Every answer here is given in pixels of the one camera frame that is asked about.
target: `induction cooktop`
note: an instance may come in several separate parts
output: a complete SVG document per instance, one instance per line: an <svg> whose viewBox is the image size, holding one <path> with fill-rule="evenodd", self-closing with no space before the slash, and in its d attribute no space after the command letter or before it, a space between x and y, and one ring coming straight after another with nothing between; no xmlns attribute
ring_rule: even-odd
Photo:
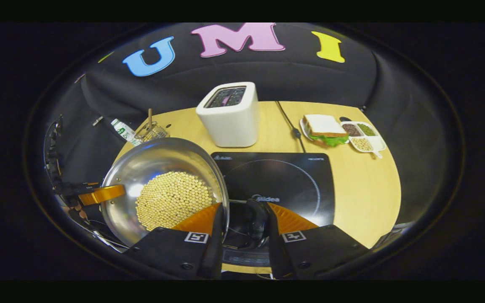
<svg viewBox="0 0 485 303"><path fill-rule="evenodd" d="M334 187L329 157L322 153L213 153L227 186L229 199L249 198L275 203L317 226L333 224ZM270 267L268 245L233 249L248 239L240 205L230 205L230 228L224 242L223 263Z"/></svg>

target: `stainless steel pot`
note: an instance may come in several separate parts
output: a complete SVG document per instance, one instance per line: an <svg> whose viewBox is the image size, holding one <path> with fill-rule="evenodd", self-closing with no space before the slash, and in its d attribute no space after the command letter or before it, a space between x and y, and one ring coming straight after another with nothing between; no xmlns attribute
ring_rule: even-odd
<svg viewBox="0 0 485 303"><path fill-rule="evenodd" d="M224 236L229 226L229 200L220 169L199 145L181 138L160 138L140 144L114 163L102 186L123 184L125 194L101 204L110 230L128 246L136 244L148 231L136 214L136 198L141 188L157 175L185 171L204 180L213 192L213 203L224 207Z"/></svg>

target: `sandwich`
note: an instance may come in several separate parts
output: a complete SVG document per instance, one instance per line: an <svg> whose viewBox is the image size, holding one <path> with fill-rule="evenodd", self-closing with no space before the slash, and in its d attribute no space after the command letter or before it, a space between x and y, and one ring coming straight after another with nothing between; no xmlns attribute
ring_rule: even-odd
<svg viewBox="0 0 485 303"><path fill-rule="evenodd" d="M302 118L305 133L314 141L329 146L345 144L349 135L333 116L330 115L304 115Z"/></svg>

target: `letter m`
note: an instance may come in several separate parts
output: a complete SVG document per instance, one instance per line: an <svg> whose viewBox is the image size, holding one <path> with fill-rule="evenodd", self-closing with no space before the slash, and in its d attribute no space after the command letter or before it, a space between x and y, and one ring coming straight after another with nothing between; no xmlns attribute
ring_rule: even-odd
<svg viewBox="0 0 485 303"><path fill-rule="evenodd" d="M272 22L244 23L239 31L235 32L215 24L194 29L192 33L200 35L202 39L204 51L201 56L204 58L219 56L227 52L225 48L218 45L219 41L232 50L240 52L248 38L252 38L252 44L248 48L253 51L282 51L285 50L285 47L278 43L273 30L275 25Z"/></svg>

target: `midea logo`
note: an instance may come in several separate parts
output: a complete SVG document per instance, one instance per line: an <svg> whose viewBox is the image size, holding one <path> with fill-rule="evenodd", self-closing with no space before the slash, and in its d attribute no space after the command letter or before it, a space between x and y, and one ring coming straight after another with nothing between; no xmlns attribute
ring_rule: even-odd
<svg viewBox="0 0 485 303"><path fill-rule="evenodd" d="M273 198L273 197L262 197L261 194L254 194L252 196L252 199L257 200L257 201L265 201L265 202L279 202L279 198Z"/></svg>

